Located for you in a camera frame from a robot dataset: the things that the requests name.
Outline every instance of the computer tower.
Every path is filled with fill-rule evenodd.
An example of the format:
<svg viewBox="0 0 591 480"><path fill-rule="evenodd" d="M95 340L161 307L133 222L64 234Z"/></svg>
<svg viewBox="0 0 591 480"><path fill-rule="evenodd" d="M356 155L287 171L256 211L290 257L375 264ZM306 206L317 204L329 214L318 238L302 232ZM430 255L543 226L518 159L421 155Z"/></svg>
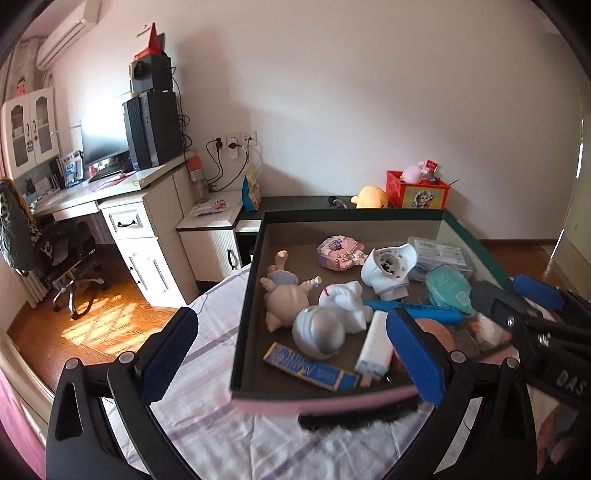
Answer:
<svg viewBox="0 0 591 480"><path fill-rule="evenodd" d="M143 92L123 106L134 170L163 165L183 153L174 92Z"/></svg>

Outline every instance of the air conditioner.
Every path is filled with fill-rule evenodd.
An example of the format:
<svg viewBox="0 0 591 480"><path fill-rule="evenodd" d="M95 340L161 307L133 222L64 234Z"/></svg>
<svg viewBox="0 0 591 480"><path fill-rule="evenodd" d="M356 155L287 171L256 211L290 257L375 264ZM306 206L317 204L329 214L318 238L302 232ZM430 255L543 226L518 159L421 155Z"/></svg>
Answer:
<svg viewBox="0 0 591 480"><path fill-rule="evenodd" d="M47 70L58 56L99 21L100 0L80 4L47 37L37 53L37 68Z"/></svg>

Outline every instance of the white toy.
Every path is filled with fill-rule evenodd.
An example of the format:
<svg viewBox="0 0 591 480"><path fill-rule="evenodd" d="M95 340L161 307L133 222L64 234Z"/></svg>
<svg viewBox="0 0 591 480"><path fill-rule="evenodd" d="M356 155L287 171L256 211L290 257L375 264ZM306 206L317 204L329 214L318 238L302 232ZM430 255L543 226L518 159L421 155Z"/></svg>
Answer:
<svg viewBox="0 0 591 480"><path fill-rule="evenodd" d="M307 307L295 319L291 333L303 354L326 360L339 353L345 342L345 326L336 309Z"/></svg>
<svg viewBox="0 0 591 480"><path fill-rule="evenodd" d="M363 287L358 281L328 285L322 290L318 305L335 311L343 322L345 333L363 332L374 315L370 307L363 305Z"/></svg>
<svg viewBox="0 0 591 480"><path fill-rule="evenodd" d="M417 264L414 247L372 250L361 269L361 280L372 287L381 300L398 300L408 296L408 272Z"/></svg>

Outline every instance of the cable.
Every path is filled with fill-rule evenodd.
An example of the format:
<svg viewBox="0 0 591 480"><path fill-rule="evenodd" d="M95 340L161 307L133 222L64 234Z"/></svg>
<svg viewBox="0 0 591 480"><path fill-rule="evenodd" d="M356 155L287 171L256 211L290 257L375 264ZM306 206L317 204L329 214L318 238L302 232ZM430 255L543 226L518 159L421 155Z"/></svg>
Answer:
<svg viewBox="0 0 591 480"><path fill-rule="evenodd" d="M240 176L242 171L246 168L246 164L248 163L248 156L249 156L248 151L250 149L250 144L251 144L250 138L248 139L248 142L246 142L246 148L244 148L242 145L234 144L234 145L236 145L236 148L238 148L238 147L244 148L244 152L246 153L246 160L244 161L244 165L242 166L242 168L238 172L238 175L236 175L226 186L222 187L219 190L214 190L213 191L214 193L221 192L222 190L227 189L234 182L234 180L236 180Z"/></svg>
<svg viewBox="0 0 591 480"><path fill-rule="evenodd" d="M209 153L209 156L212 158L213 162L217 165L217 173L213 176L212 179L205 179L205 181L209 184L212 185L212 182L214 181L218 181L219 179L221 179L223 177L223 165L222 165L222 161L220 160L220 151L217 151L217 162L216 159L213 158L212 153L209 151L209 144L210 143L215 143L217 142L217 139L215 140L210 140L209 142L207 142L205 144L205 150L207 150L207 153Z"/></svg>
<svg viewBox="0 0 591 480"><path fill-rule="evenodd" d="M181 89L178 86L178 82L176 81L176 79L173 76L173 74L174 74L174 72L176 72L176 70L177 70L176 67L172 67L170 69L170 77L172 78L174 84L177 86L177 90L178 90L177 103L178 103L178 111L180 112L180 115L178 116L178 122L179 122L179 125L181 128L181 135L183 136L183 147L184 147L185 151L187 151L193 145L193 139L185 133L185 130L187 129L189 123L191 123L191 117L189 117L188 115L185 115L183 113L183 100L181 98Z"/></svg>

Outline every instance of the white desk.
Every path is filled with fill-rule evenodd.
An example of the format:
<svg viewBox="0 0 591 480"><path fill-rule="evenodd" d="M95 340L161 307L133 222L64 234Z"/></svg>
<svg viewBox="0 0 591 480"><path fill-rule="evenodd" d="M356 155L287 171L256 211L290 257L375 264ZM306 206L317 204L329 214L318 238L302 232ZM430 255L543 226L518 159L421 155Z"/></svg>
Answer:
<svg viewBox="0 0 591 480"><path fill-rule="evenodd" d="M194 151L187 152L187 158L193 154ZM117 185L102 189L101 187L105 183L112 181L115 176L97 180L92 183L89 183L88 180L85 180L84 182L70 187L69 189L61 190L55 195L41 199L35 205L35 215L40 216L47 215L49 213L55 214L55 212L60 210L79 207L85 204L89 204L90 206L93 203L96 205L96 210L94 212L80 213L73 216L82 216L87 215L88 213L96 213L99 211L98 204L101 200L142 190L143 188L149 186L152 182L166 175L169 171L178 167L183 162L184 156L180 155L166 162L164 165L148 168L147 170L137 171L133 175L127 177L125 180L119 182ZM72 217L61 216L61 218L56 218L56 220L62 220L63 218Z"/></svg>
<svg viewBox="0 0 591 480"><path fill-rule="evenodd" d="M195 155L187 152L187 158ZM193 207L184 155L100 188L85 181L38 202L36 216L55 220L101 212L129 274L157 307L186 306L199 295L176 225Z"/></svg>

